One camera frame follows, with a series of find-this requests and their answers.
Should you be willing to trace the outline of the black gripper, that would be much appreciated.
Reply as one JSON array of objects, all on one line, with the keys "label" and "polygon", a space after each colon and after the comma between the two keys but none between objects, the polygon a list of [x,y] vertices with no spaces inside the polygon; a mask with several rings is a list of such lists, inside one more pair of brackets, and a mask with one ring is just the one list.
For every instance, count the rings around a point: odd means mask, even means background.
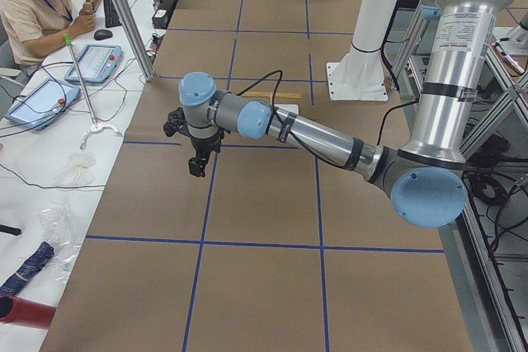
[{"label": "black gripper", "polygon": [[195,149],[195,156],[188,161],[189,172],[192,176],[205,177],[211,153],[220,152],[224,129],[214,125],[193,127],[186,121],[184,110],[178,107],[168,114],[167,121],[163,125],[163,132],[168,137],[179,133],[190,139]]}]

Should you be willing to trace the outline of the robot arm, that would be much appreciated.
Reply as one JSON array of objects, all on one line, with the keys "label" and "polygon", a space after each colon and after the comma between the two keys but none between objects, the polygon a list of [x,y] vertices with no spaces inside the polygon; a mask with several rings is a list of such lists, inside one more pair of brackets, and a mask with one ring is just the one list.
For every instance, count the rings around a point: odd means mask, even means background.
[{"label": "robot arm", "polygon": [[252,139],[270,135],[362,175],[407,222],[441,227],[465,206],[460,144],[495,21],[512,1],[422,0],[422,15],[436,18],[438,25],[414,101],[411,137],[399,149],[370,145],[267,101],[220,90],[203,72],[188,73],[179,82],[181,105],[168,115],[163,131],[190,139],[196,151],[188,162],[193,176],[205,174],[210,154],[220,150],[227,133]]}]

